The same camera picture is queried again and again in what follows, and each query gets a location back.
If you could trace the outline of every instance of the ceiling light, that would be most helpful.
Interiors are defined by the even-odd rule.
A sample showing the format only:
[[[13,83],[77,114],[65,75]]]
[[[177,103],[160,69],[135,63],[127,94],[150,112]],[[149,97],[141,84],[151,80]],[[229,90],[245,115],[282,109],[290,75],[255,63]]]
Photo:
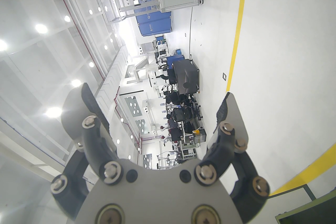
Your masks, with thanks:
[[[50,118],[59,117],[61,114],[62,110],[59,107],[51,107],[46,112],[46,115]]]
[[[37,30],[38,33],[47,33],[48,29],[45,25],[42,24],[37,24],[35,26],[35,29]]]
[[[0,51],[6,51],[7,50],[7,44],[5,41],[0,40]]]
[[[80,80],[73,80],[71,84],[73,87],[78,87],[82,84],[82,82]]]

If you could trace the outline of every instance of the white wall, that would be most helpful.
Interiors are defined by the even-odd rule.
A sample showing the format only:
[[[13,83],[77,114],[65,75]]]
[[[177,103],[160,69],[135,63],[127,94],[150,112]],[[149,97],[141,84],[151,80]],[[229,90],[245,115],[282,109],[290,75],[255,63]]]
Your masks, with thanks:
[[[170,152],[173,151],[172,144],[170,142],[167,142],[166,146],[164,146],[163,142],[161,142],[161,139],[152,139],[152,140],[149,140],[149,141],[143,141],[143,149],[142,149],[141,158],[142,158],[143,155],[152,154],[151,165],[152,165],[153,169],[156,169],[156,164],[159,162],[158,159],[157,159],[157,155],[159,155],[162,152],[166,152],[166,151],[170,151]],[[162,155],[162,157],[167,157],[167,154],[168,154],[167,152],[164,153]],[[159,163],[159,165],[160,166],[166,166],[164,164],[164,161],[161,161]]]

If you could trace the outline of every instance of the white ceiling beam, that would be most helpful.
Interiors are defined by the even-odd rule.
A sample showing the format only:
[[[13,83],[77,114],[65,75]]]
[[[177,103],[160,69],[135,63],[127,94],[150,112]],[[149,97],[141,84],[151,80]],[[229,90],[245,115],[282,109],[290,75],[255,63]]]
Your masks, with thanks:
[[[34,45],[34,44],[42,41],[42,40],[44,40],[44,39],[46,39],[46,38],[48,38],[48,37],[50,37],[52,35],[55,35],[55,34],[61,32],[61,31],[66,30],[66,29],[68,29],[68,28],[70,28],[72,26],[73,26],[73,24],[71,24],[71,23],[70,24],[64,24],[63,26],[61,26],[59,28],[55,28],[55,29],[49,30],[45,34],[40,34],[39,36],[37,36],[37,37],[35,37],[33,39],[30,39],[30,40],[26,41],[23,44],[20,44],[18,46],[13,46],[13,48],[11,48],[9,50],[10,51],[9,55],[12,55],[13,53],[17,53],[19,51],[22,51],[22,50],[24,50],[24,49],[26,49],[26,48],[28,48],[28,47],[30,47],[30,46],[32,46],[32,45]]]
[[[11,128],[6,122],[0,119],[0,131],[5,134],[7,137],[9,137],[12,141],[14,141],[16,144],[18,144],[20,147],[22,147],[27,152],[31,153],[33,156],[38,158],[40,161],[48,164],[55,170],[59,172],[63,172],[64,166],[56,161],[54,158],[49,156],[47,153],[42,151],[40,148],[35,146],[33,143],[29,142],[27,139],[25,139],[22,135],[20,135],[18,132],[14,131],[13,128]]]
[[[32,121],[23,111],[21,111],[4,93],[0,92],[0,97],[10,105],[24,120],[26,120],[33,128],[35,128],[41,135],[45,136],[51,143],[62,150],[66,155],[70,154],[62,145],[50,137],[44,130],[42,130],[34,121]]]
[[[23,166],[27,170],[35,173],[36,175],[40,176],[41,178],[46,179],[47,181],[51,182],[54,179],[53,175],[43,171],[38,167],[34,167],[29,161],[25,160],[17,153],[13,152],[11,149],[7,148],[5,145],[0,143],[0,153],[3,154],[5,157],[15,161],[17,164]]]

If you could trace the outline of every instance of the yellow object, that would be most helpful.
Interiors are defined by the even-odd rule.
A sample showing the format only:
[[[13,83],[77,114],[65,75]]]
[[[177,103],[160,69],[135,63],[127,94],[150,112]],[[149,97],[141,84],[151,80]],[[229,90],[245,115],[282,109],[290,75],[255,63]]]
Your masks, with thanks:
[[[336,164],[336,143],[306,169],[274,191],[270,196],[307,184]]]
[[[232,80],[232,74],[233,74],[233,68],[234,68],[234,62],[235,62],[235,56],[237,54],[237,49],[238,49],[238,41],[239,41],[239,35],[240,35],[240,28],[241,28],[241,25],[242,25],[241,22],[242,22],[242,19],[243,19],[244,4],[245,4],[245,0],[240,0],[239,1],[238,20],[237,20],[237,27],[235,29],[233,51],[232,51],[231,64],[230,64],[230,72],[229,72],[229,76],[228,76],[227,92],[230,91],[230,86],[231,86],[231,80]]]

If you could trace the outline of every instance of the ceiling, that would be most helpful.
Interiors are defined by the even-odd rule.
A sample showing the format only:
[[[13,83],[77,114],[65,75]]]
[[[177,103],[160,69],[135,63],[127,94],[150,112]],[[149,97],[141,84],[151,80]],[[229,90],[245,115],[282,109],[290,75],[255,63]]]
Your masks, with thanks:
[[[107,83],[116,91],[120,80],[103,81],[112,68],[123,74],[127,52],[112,67],[123,40],[96,0],[0,0],[0,10],[0,117],[64,165],[73,143],[46,112],[62,107],[75,80],[94,94]]]

